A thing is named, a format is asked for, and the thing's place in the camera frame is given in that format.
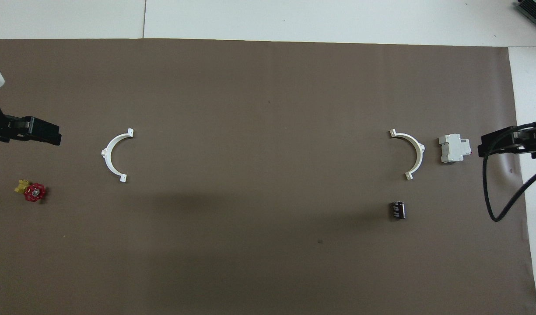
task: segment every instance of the white curved bracket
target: white curved bracket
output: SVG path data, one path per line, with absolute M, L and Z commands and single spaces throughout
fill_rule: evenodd
M 405 173 L 407 179 L 413 179 L 412 174 L 418 168 L 420 168 L 421 162 L 424 159 L 425 146 L 422 145 L 420 142 L 418 142 L 416 140 L 416 138 L 410 136 L 409 134 L 396 132 L 396 129 L 391 129 L 390 130 L 390 137 L 392 137 L 392 138 L 404 138 L 404 139 L 408 140 L 413 145 L 414 149 L 416 149 L 416 164 L 414 164 L 412 169 L 408 170 Z
M 108 146 L 106 146 L 106 148 L 104 148 L 104 150 L 102 150 L 100 152 L 100 155 L 102 155 L 102 157 L 104 158 L 105 162 L 106 162 L 106 166 L 108 167 L 108 169 L 120 176 L 120 181 L 125 183 L 126 182 L 126 177 L 127 175 L 126 174 L 122 174 L 120 173 L 118 170 L 116 170 L 116 168 L 114 167 L 114 165 L 112 165 L 112 160 L 110 159 L 110 156 L 112 155 L 112 149 L 114 149 L 114 146 L 120 142 L 120 140 L 122 139 L 126 139 L 126 138 L 132 138 L 133 137 L 133 129 L 132 128 L 128 128 L 128 133 L 122 133 L 122 134 L 119 134 L 117 135 L 116 137 L 114 137 L 112 140 L 110 140 L 110 142 L 108 142 Z

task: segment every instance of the white plastic arc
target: white plastic arc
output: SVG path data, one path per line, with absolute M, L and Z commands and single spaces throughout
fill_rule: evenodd
M 406 134 L 406 133 L 399 133 L 399 132 L 396 132 L 396 129 L 391 129 L 390 130 L 390 136 L 392 138 L 404 138 L 406 140 L 408 140 L 414 147 L 414 149 L 416 149 L 416 164 L 414 164 L 413 168 L 408 170 L 405 174 L 406 174 L 406 178 L 408 180 L 410 179 L 413 179 L 413 173 L 418 169 L 420 168 L 421 166 L 421 162 L 423 161 L 424 159 L 424 151 L 425 151 L 425 146 L 422 145 L 419 141 L 416 140 L 416 138 L 410 136 L 409 134 Z
M 132 138 L 132 137 L 133 137 L 133 129 L 128 128 L 128 133 L 119 134 L 116 137 L 114 137 L 112 140 L 110 140 L 110 142 L 108 142 L 108 146 L 106 146 L 106 148 L 100 152 L 100 155 L 102 155 L 102 157 L 104 158 L 104 161 L 106 162 L 106 166 L 108 167 L 108 169 L 112 173 L 120 176 L 120 181 L 123 183 L 126 182 L 126 177 L 128 175 L 122 174 L 118 170 L 116 170 L 114 165 L 112 165 L 112 160 L 110 159 L 110 156 L 112 156 L 112 149 L 114 149 L 114 146 L 118 142 L 120 142 L 120 140 L 126 139 L 126 138 Z

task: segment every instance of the white tile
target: white tile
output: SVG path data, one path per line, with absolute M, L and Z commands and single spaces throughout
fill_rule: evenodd
M 509 48 L 518 124 L 536 122 L 536 48 Z M 536 173 L 536 159 L 520 155 L 522 181 Z M 536 283 L 536 182 L 525 192 L 532 269 Z
M 505 0 L 147 0 L 146 38 L 536 46 Z
M 0 38 L 140 38 L 145 0 L 0 0 Z

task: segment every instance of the red knob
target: red knob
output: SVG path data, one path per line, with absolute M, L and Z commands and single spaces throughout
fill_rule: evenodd
M 44 188 L 44 185 L 34 183 L 26 188 L 25 199 L 28 201 L 35 202 L 39 199 L 42 199 L 45 194 L 46 188 Z

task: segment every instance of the white plastic module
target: white plastic module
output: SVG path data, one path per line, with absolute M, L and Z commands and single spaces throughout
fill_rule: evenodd
M 112 165 L 112 160 L 110 159 L 110 156 L 112 155 L 112 149 L 114 149 L 114 146 L 118 142 L 120 142 L 120 140 L 125 139 L 125 138 L 132 138 L 132 137 L 133 137 L 133 129 L 128 128 L 128 133 L 122 133 L 114 137 L 112 140 L 110 140 L 110 142 L 108 143 L 108 146 L 106 146 L 106 148 L 100 152 L 100 155 L 102 155 L 102 157 L 104 158 L 104 161 L 106 162 L 106 166 L 108 167 L 108 169 L 112 173 L 120 176 L 120 181 L 123 183 L 126 182 L 126 177 L 128 175 L 122 174 L 118 170 L 116 170 L 114 165 Z
M 439 137 L 439 144 L 441 145 L 441 162 L 454 163 L 464 160 L 464 155 L 472 153 L 470 149 L 470 140 L 461 139 L 460 134 L 446 134 Z
M 420 168 L 421 162 L 424 159 L 425 146 L 422 145 L 419 141 L 416 140 L 416 138 L 410 136 L 409 134 L 396 132 L 396 129 L 391 129 L 390 130 L 390 136 L 392 138 L 404 138 L 404 139 L 408 140 L 413 145 L 414 149 L 416 149 L 416 164 L 414 164 L 412 169 L 410 169 L 406 173 L 404 173 L 408 180 L 413 179 L 412 174 L 418 168 Z

